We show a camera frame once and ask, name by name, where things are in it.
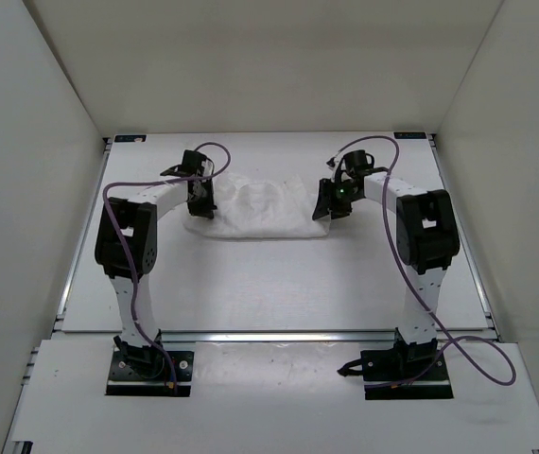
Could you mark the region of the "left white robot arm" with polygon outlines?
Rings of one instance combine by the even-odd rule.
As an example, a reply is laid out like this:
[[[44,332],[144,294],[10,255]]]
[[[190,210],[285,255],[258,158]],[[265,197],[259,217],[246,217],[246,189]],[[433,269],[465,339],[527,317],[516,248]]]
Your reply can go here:
[[[217,206],[216,168],[201,150],[183,152],[182,161],[153,182],[112,182],[102,189],[102,214],[94,249],[95,261],[113,285],[122,323],[114,343],[122,360],[144,378],[166,373],[176,380],[175,364],[162,346],[154,320],[148,278],[158,256],[158,221],[185,205],[194,218],[212,219]]]

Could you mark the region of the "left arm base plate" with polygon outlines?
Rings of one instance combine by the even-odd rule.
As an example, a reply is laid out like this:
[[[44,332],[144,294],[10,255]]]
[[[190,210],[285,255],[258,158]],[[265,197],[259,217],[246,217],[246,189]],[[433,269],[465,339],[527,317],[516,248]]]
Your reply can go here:
[[[169,351],[168,354],[173,360],[177,384],[171,384],[170,368],[163,365],[164,357],[160,357],[161,362],[153,366],[150,371],[143,372],[138,368],[133,368],[118,351],[114,351],[105,394],[109,396],[189,397],[195,352]]]

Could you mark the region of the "right blue corner label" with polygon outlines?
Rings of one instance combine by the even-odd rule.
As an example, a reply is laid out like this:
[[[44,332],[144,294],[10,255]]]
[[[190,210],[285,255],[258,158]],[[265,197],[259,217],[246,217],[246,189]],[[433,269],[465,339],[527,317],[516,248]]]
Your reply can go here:
[[[426,140],[426,134],[422,131],[395,131],[393,137],[396,140]]]

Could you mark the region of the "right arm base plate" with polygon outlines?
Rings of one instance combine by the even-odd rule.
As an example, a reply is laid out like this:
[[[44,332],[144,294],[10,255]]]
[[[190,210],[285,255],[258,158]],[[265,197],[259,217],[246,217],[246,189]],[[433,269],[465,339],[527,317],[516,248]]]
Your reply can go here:
[[[402,366],[393,349],[360,352],[365,399],[449,400],[454,398],[443,358]]]

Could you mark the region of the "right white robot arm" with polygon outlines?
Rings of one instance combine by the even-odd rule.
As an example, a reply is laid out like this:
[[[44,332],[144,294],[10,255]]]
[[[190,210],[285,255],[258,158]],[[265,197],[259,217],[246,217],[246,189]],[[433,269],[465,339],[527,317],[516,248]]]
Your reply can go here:
[[[381,205],[386,228],[388,214],[395,215],[395,233],[387,234],[388,244],[407,290],[390,350],[391,369],[402,378],[413,378],[437,353],[440,291],[461,247],[450,196],[443,189],[426,190],[394,178],[362,149],[340,153],[327,165],[332,176],[320,180],[314,220],[345,218],[353,203],[363,199]]]

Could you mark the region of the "blue corner label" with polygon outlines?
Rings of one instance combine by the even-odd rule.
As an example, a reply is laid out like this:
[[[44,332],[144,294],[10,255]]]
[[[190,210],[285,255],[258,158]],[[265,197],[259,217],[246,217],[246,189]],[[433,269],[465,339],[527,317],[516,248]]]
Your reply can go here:
[[[426,134],[422,131],[395,131],[393,137],[396,140],[426,140]]]
[[[145,134],[117,134],[113,139],[115,143],[143,143],[146,140]]]

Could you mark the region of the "white skirt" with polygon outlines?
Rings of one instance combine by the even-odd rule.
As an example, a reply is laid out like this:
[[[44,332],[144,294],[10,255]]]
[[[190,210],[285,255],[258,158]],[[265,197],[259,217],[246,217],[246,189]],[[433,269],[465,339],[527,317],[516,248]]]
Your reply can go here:
[[[328,235],[331,221],[314,220],[317,194],[298,175],[255,180],[233,172],[214,179],[212,219],[182,212],[190,233],[216,239],[309,239]]]

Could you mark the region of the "left blue corner label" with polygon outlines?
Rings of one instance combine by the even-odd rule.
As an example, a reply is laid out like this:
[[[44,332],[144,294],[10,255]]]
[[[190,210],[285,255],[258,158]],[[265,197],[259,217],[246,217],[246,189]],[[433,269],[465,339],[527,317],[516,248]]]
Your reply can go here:
[[[146,140],[145,134],[117,134],[113,139],[115,143],[143,143]]]

